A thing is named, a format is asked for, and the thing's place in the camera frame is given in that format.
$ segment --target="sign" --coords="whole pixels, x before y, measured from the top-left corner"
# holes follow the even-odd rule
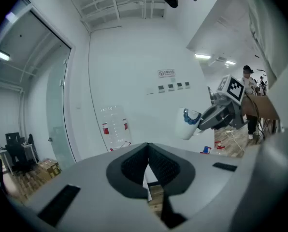
[[[172,76],[176,76],[174,69],[159,70],[159,71],[158,71],[158,77],[159,77],[159,78],[172,77]]]

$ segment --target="blue object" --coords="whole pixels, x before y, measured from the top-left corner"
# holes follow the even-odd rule
[[[208,153],[208,146],[204,147],[203,153]]]
[[[201,118],[201,114],[199,113],[195,119],[191,119],[188,116],[188,109],[187,108],[184,109],[184,121],[187,122],[188,124],[195,125],[200,118]]]

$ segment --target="cardboard package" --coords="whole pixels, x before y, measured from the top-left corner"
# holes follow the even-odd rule
[[[39,166],[38,176],[44,180],[51,180],[61,172],[59,164],[55,160],[46,159],[42,162],[39,162],[38,166]]]

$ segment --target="white ceiling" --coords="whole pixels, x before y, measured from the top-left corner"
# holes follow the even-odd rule
[[[113,0],[72,0],[75,7],[90,30],[102,23],[117,20]],[[155,0],[152,6],[152,0],[116,0],[120,18],[138,17],[142,18],[142,7],[146,8],[146,18],[151,16],[153,7],[153,17],[162,17],[165,9],[163,0]]]
[[[31,12],[21,17],[2,39],[0,50],[10,60],[0,58],[0,81],[24,87],[42,62],[62,42]]]
[[[230,0],[223,12],[218,14],[216,21],[197,36],[197,42],[192,47],[198,54],[223,57],[236,63],[229,66],[227,72],[235,71],[244,65],[261,66],[260,53],[254,47],[254,41],[249,30],[249,14],[247,0]],[[210,13],[218,8],[213,7]],[[207,65],[207,60],[200,60],[204,75],[212,76],[224,73],[223,62]]]

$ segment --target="white mug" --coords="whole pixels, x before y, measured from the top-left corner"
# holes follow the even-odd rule
[[[196,131],[201,119],[201,113],[187,108],[179,108],[176,118],[176,136],[189,140]]]

